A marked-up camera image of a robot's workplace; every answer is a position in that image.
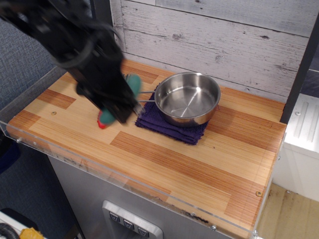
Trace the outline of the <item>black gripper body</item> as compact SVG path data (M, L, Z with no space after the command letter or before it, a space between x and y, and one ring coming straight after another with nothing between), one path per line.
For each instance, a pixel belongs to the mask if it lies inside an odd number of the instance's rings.
M117 46L87 45L67 61L67 70L82 86L84 95L101 109L102 104L128 104L134 98L121 72L122 60Z

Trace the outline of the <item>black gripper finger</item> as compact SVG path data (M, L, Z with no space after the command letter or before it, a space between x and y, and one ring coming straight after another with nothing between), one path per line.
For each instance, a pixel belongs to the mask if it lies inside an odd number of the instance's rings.
M130 112L136 115L142 115L145 112L144 106L142 106L136 99L130 99Z
M112 124L115 121L126 123L132 114L132 104L102 104L101 123Z

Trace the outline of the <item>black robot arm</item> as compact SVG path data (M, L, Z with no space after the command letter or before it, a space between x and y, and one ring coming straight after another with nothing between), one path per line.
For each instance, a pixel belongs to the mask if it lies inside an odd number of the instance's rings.
M77 94L120 123L141 115L139 84L122 74L115 30L87 14L82 0L3 0L0 17L37 40L76 81Z

